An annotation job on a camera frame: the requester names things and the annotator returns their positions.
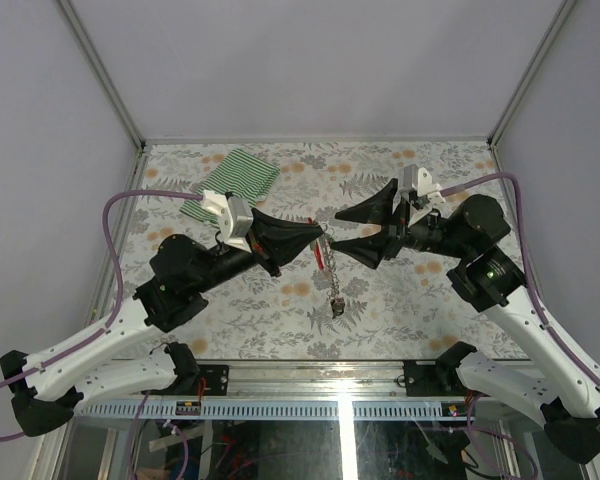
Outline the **red handled carabiner keyring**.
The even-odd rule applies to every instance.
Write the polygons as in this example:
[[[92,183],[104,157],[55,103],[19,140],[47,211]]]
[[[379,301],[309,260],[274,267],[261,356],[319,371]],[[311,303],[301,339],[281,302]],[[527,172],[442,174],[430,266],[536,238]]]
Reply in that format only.
[[[323,240],[324,240],[323,234],[321,234],[316,239],[311,241],[310,249],[313,252],[318,270],[321,271],[322,273],[325,273],[326,272],[326,262],[325,262],[324,248],[323,248]]]

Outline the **silver keys bunch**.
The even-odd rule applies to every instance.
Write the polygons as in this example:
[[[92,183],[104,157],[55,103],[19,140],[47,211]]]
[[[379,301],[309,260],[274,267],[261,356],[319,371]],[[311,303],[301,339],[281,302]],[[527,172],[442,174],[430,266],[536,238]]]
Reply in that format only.
[[[341,293],[340,282],[336,272],[335,257],[331,246],[332,236],[329,233],[324,233],[321,237],[324,271],[330,282],[329,302],[332,311],[332,318],[336,319],[344,314],[346,300]]]

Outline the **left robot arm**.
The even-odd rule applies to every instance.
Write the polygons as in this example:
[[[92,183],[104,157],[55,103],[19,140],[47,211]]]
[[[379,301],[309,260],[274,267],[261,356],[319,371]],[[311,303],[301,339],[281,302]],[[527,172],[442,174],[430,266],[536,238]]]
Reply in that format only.
[[[150,261],[152,277],[116,303],[103,318],[36,354],[12,350],[0,359],[11,380],[11,406],[22,433],[36,437],[68,423],[77,410],[137,392],[188,394],[200,385],[191,349],[170,342],[143,358],[120,360],[122,351],[165,337],[201,313],[204,293],[254,267],[273,277],[323,233],[253,210],[244,248],[222,241],[207,248],[183,234],[163,240]]]

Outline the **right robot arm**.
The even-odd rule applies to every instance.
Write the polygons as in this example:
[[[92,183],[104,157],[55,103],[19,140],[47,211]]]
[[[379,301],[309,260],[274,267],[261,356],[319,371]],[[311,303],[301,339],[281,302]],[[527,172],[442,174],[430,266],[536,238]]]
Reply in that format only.
[[[436,361],[447,394],[464,388],[486,394],[539,425],[568,459],[586,464],[600,454],[600,365],[541,302],[532,279],[498,246],[510,231],[494,198],[474,194],[444,218],[434,208],[444,190],[403,190],[391,180],[338,220],[375,224],[369,237],[336,241],[334,250],[375,269],[408,248],[458,259],[447,277],[453,290],[498,325],[541,371],[539,379],[499,367],[466,343]]]

